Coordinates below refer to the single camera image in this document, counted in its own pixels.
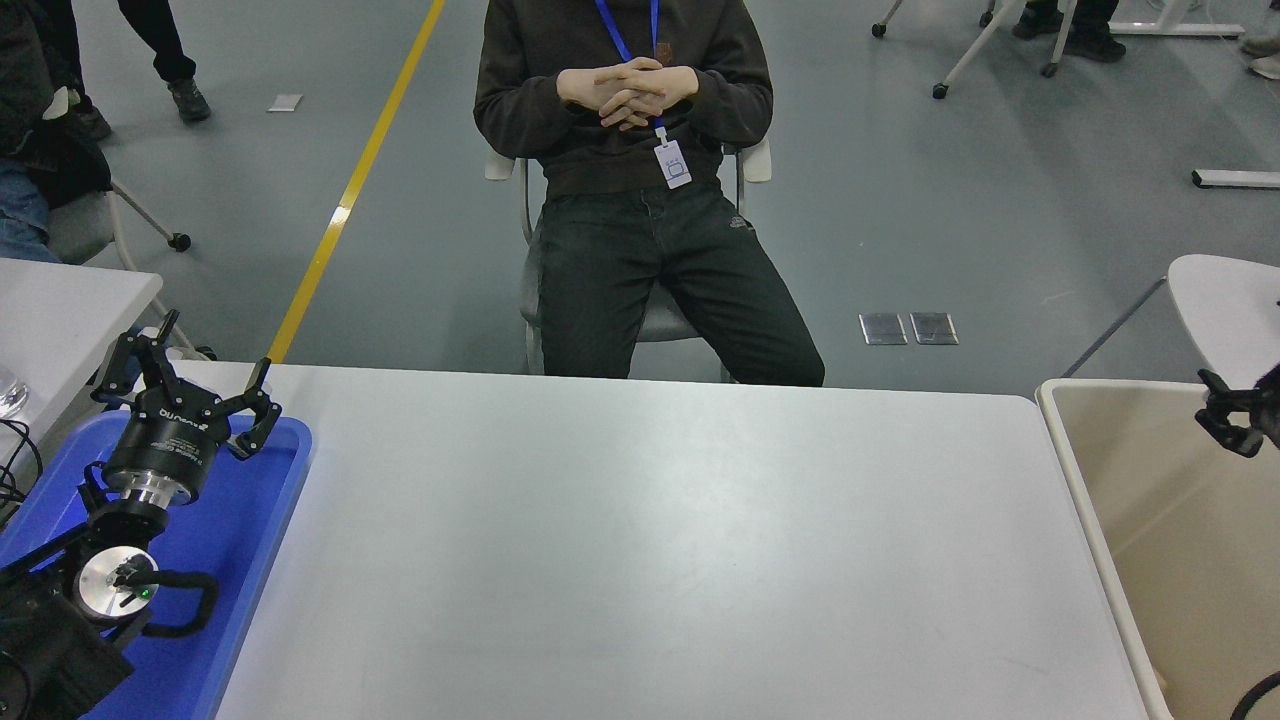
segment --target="clasped hands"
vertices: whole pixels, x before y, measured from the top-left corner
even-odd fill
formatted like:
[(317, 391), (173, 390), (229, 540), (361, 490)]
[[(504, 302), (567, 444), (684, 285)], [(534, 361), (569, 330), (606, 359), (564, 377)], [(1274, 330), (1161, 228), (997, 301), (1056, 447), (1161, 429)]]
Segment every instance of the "clasped hands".
[(618, 65), (562, 70), (556, 78), (561, 100), (595, 110), (600, 124), (627, 131), (648, 127), (650, 118), (698, 92), (698, 76), (687, 65), (664, 68), (653, 58)]

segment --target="black jeans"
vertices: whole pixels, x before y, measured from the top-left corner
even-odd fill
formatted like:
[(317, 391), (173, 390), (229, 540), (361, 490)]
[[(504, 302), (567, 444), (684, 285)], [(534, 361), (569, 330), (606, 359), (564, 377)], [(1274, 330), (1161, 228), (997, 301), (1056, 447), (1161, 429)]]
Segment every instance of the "black jeans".
[[(1071, 29), (1085, 32), (1110, 32), (1107, 23), (1115, 14), (1120, 0), (1079, 0), (1075, 5), (1075, 15), (1071, 17)], [(1057, 0), (1029, 0), (1027, 8), (1033, 12), (1052, 14), (1057, 9)]]
[[(156, 54), (151, 64), (160, 79), (173, 82), (196, 77), (196, 61), (182, 51), (169, 0), (118, 0), (118, 4), (133, 32)], [(40, 5), (56, 32), (56, 37), (51, 38), (52, 45), (81, 83), (76, 90), (84, 95), (84, 73), (81, 70), (79, 36), (72, 0), (40, 0)]]
[(547, 374), (627, 377), (660, 282), (733, 379), (822, 384), (791, 293), (718, 186), (556, 197), (539, 228)]

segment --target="blue tray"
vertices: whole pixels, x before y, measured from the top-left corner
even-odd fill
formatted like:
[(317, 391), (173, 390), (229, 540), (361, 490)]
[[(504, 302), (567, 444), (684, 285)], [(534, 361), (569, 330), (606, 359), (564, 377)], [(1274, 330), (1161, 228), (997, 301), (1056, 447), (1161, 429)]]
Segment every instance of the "blue tray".
[[(84, 521), (76, 486), (83, 482), (86, 465), (110, 456), (128, 418), (127, 411), (104, 413), (72, 433), (13, 523), (0, 533), (0, 565)], [(232, 432), (239, 433), (248, 429), (252, 418), (233, 415), (230, 421)], [(214, 716), (302, 491), (310, 455), (307, 427), (280, 418), (261, 452), (241, 462), (225, 447), (219, 450), (200, 500), (169, 507), (169, 527), (148, 551), (164, 570), (216, 577), (218, 606), (209, 625), (195, 635), (133, 641), (124, 651), (133, 675), (84, 717)], [(198, 594), (161, 588), (151, 602), (152, 621), (189, 621)]]

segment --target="white table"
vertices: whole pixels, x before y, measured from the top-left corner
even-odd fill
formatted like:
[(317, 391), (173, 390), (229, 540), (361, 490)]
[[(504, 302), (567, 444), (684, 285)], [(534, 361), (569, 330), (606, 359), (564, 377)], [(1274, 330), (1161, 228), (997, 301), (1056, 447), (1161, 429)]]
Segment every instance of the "white table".
[[(31, 425), (38, 441), (160, 286), (151, 273), (0, 258), (0, 364), (29, 391), (10, 419)], [(18, 442), (0, 428), (0, 459)]]
[(1184, 255), (1169, 292), (1197, 350), (1233, 389), (1252, 388), (1280, 363), (1280, 268)]
[(219, 720), (1146, 717), (1027, 400), (268, 386), (315, 446)]

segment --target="gray floor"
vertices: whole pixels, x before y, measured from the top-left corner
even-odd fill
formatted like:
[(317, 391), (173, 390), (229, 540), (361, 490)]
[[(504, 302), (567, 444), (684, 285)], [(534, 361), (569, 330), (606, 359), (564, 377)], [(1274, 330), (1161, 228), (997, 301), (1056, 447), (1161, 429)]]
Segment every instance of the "gray floor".
[[(804, 311), (833, 387), (1030, 395), (1169, 263), (1280, 265), (1280, 193), (1197, 190), (1194, 168), (1280, 170), (1280, 83), (1234, 42), (1126, 40), (1103, 67), (1001, 32), (945, 101), (980, 3), (750, 0), (769, 51), (774, 179), (749, 215)], [(116, 178), (189, 233), (178, 255), (128, 223), (198, 343), (264, 355), (430, 3), (173, 0), (215, 115), (186, 128), (113, 3), (79, 3), (90, 91), (115, 127)], [(288, 352), (297, 364), (520, 373), (524, 243), (515, 183), (489, 183), (471, 99), (480, 0), (444, 6), (403, 105)], [(1125, 0), (1116, 19), (1155, 19)], [(1193, 13), (1275, 29), (1263, 0)], [(306, 97), (268, 114), (276, 94)], [(95, 264), (111, 265), (104, 255)], [(868, 347), (859, 313), (945, 311), (955, 347)], [(1194, 380), (1167, 291), (1083, 377)], [(700, 341), (644, 346), (634, 377), (718, 379)]]

